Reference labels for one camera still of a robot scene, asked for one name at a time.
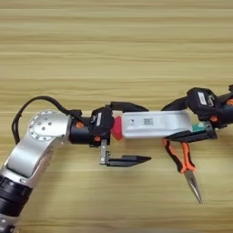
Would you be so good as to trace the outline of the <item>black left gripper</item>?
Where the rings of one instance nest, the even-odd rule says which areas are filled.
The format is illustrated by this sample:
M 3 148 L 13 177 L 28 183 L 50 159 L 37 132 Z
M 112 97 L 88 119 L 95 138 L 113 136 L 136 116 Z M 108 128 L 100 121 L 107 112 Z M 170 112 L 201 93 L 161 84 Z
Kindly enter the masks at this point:
M 112 110 L 126 112 L 147 112 L 147 108 L 131 102 L 111 102 L 108 105 Z M 86 117 L 87 125 L 77 120 L 72 120 L 69 141 L 72 144 L 89 145 L 90 147 L 101 146 L 100 165 L 107 167 L 132 167 L 145 163 L 151 157 L 123 155 L 120 158 L 112 158 L 107 150 L 110 143 L 110 131 L 113 127 L 113 117 L 98 120 L 97 117 Z

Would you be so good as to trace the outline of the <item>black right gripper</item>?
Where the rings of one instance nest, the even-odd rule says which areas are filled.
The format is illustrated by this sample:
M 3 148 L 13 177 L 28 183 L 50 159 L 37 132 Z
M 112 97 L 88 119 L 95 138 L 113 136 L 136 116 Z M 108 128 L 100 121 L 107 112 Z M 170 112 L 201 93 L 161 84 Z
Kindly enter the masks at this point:
M 170 136 L 167 140 L 177 142 L 197 142 L 206 139 L 217 139 L 214 127 L 226 127 L 233 124 L 233 93 L 221 96 L 205 95 L 207 104 L 198 115 L 200 122 L 192 125 L 192 130 L 181 131 Z M 187 109 L 187 97 L 178 98 L 162 108 L 162 111 L 177 111 Z

